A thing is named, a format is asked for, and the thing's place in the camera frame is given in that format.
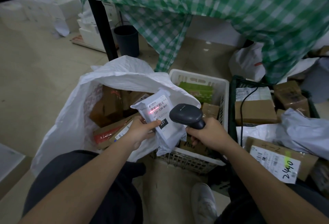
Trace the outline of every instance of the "green checkered cloth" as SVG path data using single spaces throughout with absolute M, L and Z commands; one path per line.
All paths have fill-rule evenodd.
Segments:
M 175 60 L 192 15 L 224 19 L 246 38 L 264 43 L 266 78 L 273 84 L 329 30 L 328 0 L 102 1 L 116 4 L 159 53 L 159 72 Z

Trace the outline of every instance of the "white sneaker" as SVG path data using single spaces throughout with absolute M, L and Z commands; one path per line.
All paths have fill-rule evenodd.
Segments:
M 213 224 L 217 219 L 215 197 L 205 183 L 197 183 L 191 191 L 191 206 L 195 224 Z

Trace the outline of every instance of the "green package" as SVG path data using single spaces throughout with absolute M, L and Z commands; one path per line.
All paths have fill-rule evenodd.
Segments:
M 212 93 L 214 89 L 211 86 L 180 82 L 178 87 L 184 89 L 201 103 L 211 103 L 212 101 Z

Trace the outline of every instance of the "tiled floor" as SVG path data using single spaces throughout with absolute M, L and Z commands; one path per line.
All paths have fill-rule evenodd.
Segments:
M 34 156 L 79 77 L 108 59 L 103 52 L 72 44 L 69 40 L 77 33 L 55 39 L 32 22 L 6 22 L 9 27 L 0 21 L 0 141 Z M 139 58 L 155 68 L 158 54 L 144 38 L 139 40 Z M 233 51 L 231 46 L 186 39 L 171 68 L 230 80 L 227 62 Z M 193 223 L 190 190 L 206 179 L 161 163 L 147 164 L 144 198 L 151 223 Z M 33 179 L 28 172 L 0 201 L 0 223 L 18 222 Z

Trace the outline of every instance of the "black table leg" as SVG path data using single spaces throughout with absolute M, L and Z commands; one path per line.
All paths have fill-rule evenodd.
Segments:
M 107 19 L 104 5 L 99 0 L 88 0 L 92 9 L 96 25 L 101 36 L 107 57 L 109 61 L 118 57 L 117 48 L 113 40 L 109 21 Z

